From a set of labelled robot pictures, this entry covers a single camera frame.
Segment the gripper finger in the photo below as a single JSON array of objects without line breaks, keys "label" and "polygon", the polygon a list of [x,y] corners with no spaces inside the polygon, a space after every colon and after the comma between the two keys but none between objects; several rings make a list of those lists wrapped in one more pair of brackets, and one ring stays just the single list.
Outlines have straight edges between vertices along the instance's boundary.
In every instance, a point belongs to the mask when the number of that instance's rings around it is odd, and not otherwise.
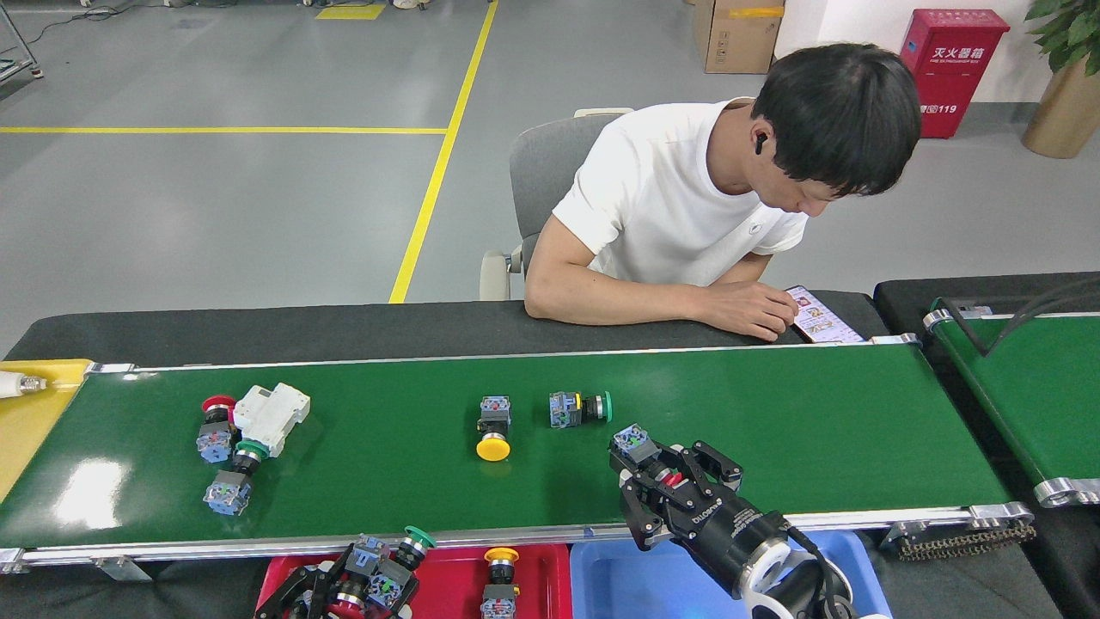
[{"label": "gripper finger", "polygon": [[328,568],[315,571],[309,587],[310,618],[358,618],[358,575],[346,572],[355,544],[346,545]]},{"label": "gripper finger", "polygon": [[287,579],[260,604],[254,618],[309,618],[312,579]]}]

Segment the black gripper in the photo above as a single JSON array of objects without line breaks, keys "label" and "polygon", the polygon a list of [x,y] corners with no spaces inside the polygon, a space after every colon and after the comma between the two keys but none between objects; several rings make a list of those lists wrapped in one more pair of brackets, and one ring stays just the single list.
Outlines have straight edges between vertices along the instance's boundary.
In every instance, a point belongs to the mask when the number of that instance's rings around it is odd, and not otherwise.
[{"label": "black gripper", "polygon": [[622,516],[636,546],[649,551],[671,540],[732,596],[747,592],[746,576],[756,585],[774,581],[790,555],[780,513],[763,513],[737,496],[743,467],[707,442],[670,449],[675,455],[666,486],[684,493],[688,508],[648,491],[632,475],[618,479]]}]

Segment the person's right hand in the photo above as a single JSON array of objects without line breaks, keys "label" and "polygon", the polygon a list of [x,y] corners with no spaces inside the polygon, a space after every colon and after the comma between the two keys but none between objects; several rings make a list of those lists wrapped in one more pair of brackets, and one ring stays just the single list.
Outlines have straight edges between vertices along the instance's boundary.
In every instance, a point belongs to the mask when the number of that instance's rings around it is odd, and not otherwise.
[{"label": "person's right hand", "polygon": [[800,313],[790,292],[760,281],[715,283],[700,290],[693,321],[723,332],[774,342]]}]

